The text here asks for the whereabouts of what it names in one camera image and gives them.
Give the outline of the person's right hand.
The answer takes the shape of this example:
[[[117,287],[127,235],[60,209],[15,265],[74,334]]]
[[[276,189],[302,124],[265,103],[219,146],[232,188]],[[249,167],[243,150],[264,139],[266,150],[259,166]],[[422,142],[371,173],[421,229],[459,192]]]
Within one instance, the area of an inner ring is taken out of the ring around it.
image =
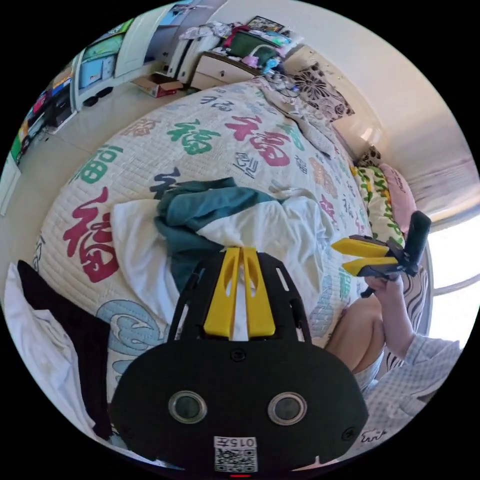
[[[404,300],[402,277],[385,279],[368,276],[365,281],[374,290],[374,295],[380,303],[385,333],[395,338],[409,336],[412,333],[412,325]]]

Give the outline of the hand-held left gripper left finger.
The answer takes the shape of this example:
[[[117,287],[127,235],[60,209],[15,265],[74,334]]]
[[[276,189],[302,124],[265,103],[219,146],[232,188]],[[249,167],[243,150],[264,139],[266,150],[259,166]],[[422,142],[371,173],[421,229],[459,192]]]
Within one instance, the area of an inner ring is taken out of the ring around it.
[[[223,252],[217,280],[203,324],[209,336],[231,340],[236,313],[240,249],[230,247]]]

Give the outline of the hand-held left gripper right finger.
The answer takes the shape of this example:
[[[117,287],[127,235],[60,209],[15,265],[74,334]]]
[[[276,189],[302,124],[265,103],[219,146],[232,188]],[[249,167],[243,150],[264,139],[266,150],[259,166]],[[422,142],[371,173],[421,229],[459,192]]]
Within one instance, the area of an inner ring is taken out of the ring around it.
[[[242,256],[248,339],[271,337],[276,326],[257,251],[253,247],[243,247]]]

